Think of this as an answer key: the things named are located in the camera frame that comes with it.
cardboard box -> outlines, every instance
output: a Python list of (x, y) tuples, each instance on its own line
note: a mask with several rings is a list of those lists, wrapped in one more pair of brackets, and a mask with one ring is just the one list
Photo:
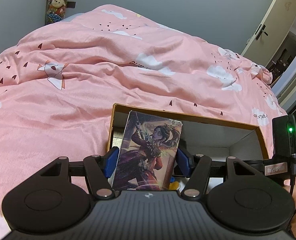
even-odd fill
[(131, 110), (181, 121), (180, 139), (186, 142), (188, 152), (193, 155), (204, 154), (213, 161), (225, 161), (227, 156), (241, 160), (269, 158), (260, 127), (256, 125), (120, 104), (112, 108), (107, 151), (112, 147), (114, 132), (120, 134), (124, 130)]

white logo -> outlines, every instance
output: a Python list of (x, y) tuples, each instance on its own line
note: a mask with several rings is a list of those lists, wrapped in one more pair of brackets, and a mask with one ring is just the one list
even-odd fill
[(149, 193), (146, 193), (144, 196), (147, 198), (150, 198), (150, 197), (153, 197), (154, 195), (149, 192)]

bed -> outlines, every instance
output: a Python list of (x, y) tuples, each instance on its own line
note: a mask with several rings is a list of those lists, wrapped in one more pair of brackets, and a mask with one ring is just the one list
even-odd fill
[(105, 153), (114, 103), (259, 125), (271, 157), (271, 120), (286, 114), (271, 80), (241, 55), (114, 5), (33, 31), (0, 54), (0, 238), (9, 190), (58, 156)]

doorway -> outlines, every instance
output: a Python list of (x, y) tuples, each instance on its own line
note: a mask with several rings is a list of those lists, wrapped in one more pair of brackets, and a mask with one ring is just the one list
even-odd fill
[(272, 73), (271, 87), (279, 80), (296, 56), (296, 18), (288, 35), (280, 45), (278, 51), (268, 63), (267, 69)]

white door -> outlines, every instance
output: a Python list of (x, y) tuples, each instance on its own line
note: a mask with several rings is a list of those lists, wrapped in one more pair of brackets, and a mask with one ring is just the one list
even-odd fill
[(267, 66), (296, 17), (296, 0), (273, 0), (242, 56)]

